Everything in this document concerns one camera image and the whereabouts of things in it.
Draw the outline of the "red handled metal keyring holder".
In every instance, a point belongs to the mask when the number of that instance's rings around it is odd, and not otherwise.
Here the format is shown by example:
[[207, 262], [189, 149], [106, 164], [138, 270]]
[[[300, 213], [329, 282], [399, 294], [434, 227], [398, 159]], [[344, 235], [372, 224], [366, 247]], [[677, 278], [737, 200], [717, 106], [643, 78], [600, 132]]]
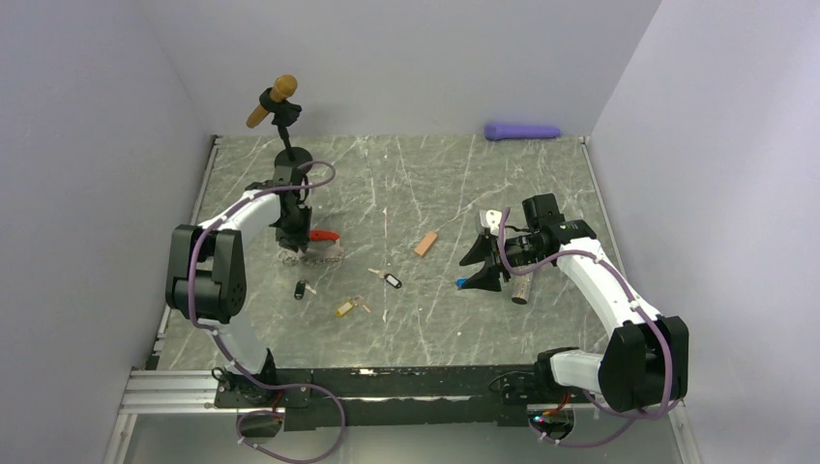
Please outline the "red handled metal keyring holder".
[[313, 266], [333, 264], [341, 261], [345, 256], [340, 242], [340, 235], [336, 232], [314, 229], [308, 233], [309, 243], [304, 251], [282, 249], [277, 260], [286, 266]]

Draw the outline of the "yellow tagged key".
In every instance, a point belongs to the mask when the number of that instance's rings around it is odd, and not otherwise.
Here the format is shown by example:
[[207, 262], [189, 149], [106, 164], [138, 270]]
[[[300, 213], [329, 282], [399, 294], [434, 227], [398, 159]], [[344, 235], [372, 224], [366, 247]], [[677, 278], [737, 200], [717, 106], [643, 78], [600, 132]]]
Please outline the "yellow tagged key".
[[362, 296], [357, 296], [348, 300], [335, 309], [336, 317], [344, 317], [356, 308], [360, 308], [366, 313], [371, 313], [371, 309], [367, 306], [365, 299]]

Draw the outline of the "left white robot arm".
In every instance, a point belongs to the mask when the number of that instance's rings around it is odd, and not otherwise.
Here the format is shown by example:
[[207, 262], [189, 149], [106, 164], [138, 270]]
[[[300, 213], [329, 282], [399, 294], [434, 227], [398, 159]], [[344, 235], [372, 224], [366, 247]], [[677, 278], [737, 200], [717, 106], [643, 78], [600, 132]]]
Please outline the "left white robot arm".
[[243, 309], [248, 282], [245, 252], [269, 227], [278, 245], [303, 254], [312, 211], [307, 204], [312, 164], [279, 165], [272, 179], [250, 185], [239, 200], [198, 225], [180, 225], [171, 236], [165, 300], [207, 333], [226, 360], [225, 380], [240, 381], [252, 405], [270, 403], [278, 392], [272, 351], [254, 334]]

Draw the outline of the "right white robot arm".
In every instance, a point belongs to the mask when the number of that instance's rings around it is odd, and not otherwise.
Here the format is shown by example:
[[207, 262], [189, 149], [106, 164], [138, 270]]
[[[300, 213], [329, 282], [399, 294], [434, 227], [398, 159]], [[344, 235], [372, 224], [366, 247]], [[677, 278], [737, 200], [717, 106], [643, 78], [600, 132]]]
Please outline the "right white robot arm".
[[508, 210], [482, 210], [478, 238], [461, 259], [481, 265], [463, 289], [499, 292], [514, 276], [545, 265], [560, 270], [598, 316], [607, 345], [601, 354], [567, 347], [539, 354], [533, 386], [543, 400], [570, 389], [593, 393], [619, 415], [657, 416], [672, 409], [688, 388], [686, 323], [665, 317], [644, 300], [606, 255], [596, 232], [582, 219], [569, 220], [552, 193], [523, 201], [526, 225], [512, 236]]

